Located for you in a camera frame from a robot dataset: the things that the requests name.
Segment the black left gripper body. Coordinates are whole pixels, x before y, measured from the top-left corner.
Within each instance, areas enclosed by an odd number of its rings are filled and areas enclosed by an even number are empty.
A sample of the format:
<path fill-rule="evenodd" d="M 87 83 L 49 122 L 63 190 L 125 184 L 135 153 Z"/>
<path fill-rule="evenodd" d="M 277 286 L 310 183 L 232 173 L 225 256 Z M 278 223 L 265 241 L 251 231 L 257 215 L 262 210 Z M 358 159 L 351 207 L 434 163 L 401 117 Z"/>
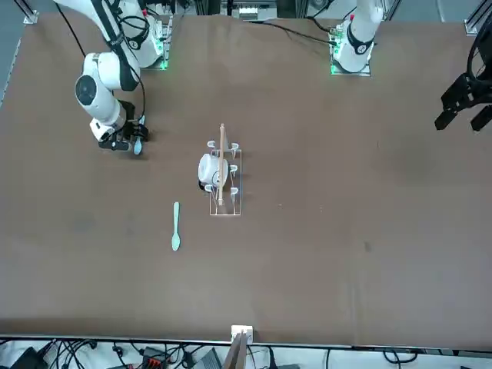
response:
<path fill-rule="evenodd" d="M 444 111 L 459 112 L 479 104 L 491 103 L 491 81 L 463 73 L 441 96 Z"/>

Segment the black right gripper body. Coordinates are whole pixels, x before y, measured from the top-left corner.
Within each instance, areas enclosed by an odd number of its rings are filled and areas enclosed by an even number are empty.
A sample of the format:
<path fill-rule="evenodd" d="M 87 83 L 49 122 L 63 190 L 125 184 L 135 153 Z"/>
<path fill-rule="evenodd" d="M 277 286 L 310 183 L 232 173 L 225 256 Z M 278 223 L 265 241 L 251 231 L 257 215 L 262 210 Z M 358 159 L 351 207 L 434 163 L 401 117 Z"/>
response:
<path fill-rule="evenodd" d="M 124 100 L 118 100 L 120 112 L 115 123 L 115 131 L 122 140 L 130 141 L 135 130 L 135 106 Z"/>

